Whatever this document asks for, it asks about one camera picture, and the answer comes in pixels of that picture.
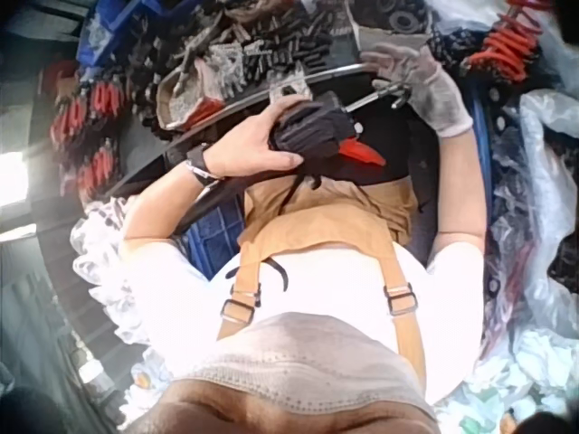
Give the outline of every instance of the blue container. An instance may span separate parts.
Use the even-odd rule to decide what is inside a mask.
[[[237,253],[237,238],[245,227],[242,198],[220,204],[186,232],[189,261],[208,279]]]
[[[77,60],[84,66],[103,66],[110,55],[119,47],[128,30],[128,23],[134,14],[146,14],[153,20],[186,19],[203,0],[183,0],[173,9],[165,9],[157,0],[131,0],[127,5],[123,0],[99,0],[94,11],[84,20]],[[100,17],[103,32],[111,38],[108,43],[95,52],[89,45],[88,23],[96,14]]]
[[[479,150],[480,171],[482,172],[482,180],[485,184],[485,197],[487,199],[487,222],[490,223],[492,215],[492,177],[491,177],[491,157],[490,157],[490,143],[489,143],[489,128],[487,126],[487,118],[482,107],[482,96],[480,89],[485,89],[476,81],[469,83],[466,88],[465,102],[467,108],[474,121],[474,133],[477,137],[477,148]]]

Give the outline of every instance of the white work glove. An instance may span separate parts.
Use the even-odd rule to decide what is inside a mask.
[[[408,102],[439,137],[455,137],[472,128],[459,88],[427,46],[418,52],[380,42],[371,52],[363,52],[361,59],[375,66],[379,77],[411,85]],[[375,80],[373,84],[380,88],[389,83]]]

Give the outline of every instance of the coil spring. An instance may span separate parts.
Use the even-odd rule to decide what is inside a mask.
[[[551,9],[549,0],[507,0],[510,9],[499,14],[498,21],[483,43],[483,51],[471,55],[466,63],[470,67],[490,66],[507,80],[520,82],[527,77],[526,63],[538,45],[537,36],[543,31],[541,24],[525,8],[536,11]],[[523,15],[528,24],[517,18]]]

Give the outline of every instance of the white shirt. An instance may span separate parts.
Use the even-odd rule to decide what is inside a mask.
[[[418,299],[417,317],[426,357],[426,401],[448,395],[472,371],[483,324],[483,257],[466,242],[440,251],[427,269],[403,247],[395,251]],[[394,325],[378,262],[347,246],[322,247],[273,257],[287,272],[261,264],[261,307],[253,323],[289,312],[333,316],[397,352]],[[239,266],[235,256],[209,282],[174,246],[148,244],[128,264],[129,283],[153,348],[174,376],[187,376],[215,349]]]

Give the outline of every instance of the white face mask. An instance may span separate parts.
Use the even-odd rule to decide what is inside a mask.
[[[330,316],[284,314],[251,325],[216,343],[186,378],[261,396],[298,414],[393,401],[434,419],[408,362]]]

